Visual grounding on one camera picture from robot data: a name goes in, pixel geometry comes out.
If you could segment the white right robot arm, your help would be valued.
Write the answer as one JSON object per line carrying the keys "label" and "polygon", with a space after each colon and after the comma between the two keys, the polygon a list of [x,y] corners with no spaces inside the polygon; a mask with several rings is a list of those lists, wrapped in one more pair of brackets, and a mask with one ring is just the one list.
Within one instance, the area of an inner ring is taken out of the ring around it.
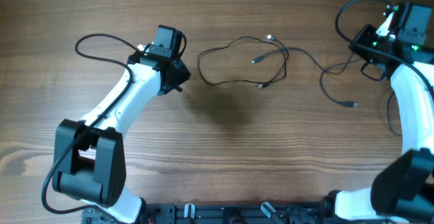
{"label": "white right robot arm", "polygon": [[[384,22],[365,25],[350,39],[339,26],[345,10],[362,1],[386,5]],[[433,48],[425,46],[433,9],[409,1],[351,0],[336,15],[336,32],[352,53],[382,71],[397,101],[401,155],[369,187],[332,191],[319,209],[321,222],[432,223],[433,184]]]}

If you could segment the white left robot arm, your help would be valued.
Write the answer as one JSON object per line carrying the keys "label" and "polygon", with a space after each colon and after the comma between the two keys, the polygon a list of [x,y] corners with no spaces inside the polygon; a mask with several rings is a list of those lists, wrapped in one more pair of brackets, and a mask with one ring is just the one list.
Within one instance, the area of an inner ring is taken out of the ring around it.
{"label": "white left robot arm", "polygon": [[160,25],[155,40],[135,47],[121,79],[80,120],[56,129],[54,163],[41,190],[43,207],[54,214],[87,210],[104,221],[154,223],[143,198],[126,186],[123,140],[144,106],[180,87],[191,74],[181,57],[186,35]]}

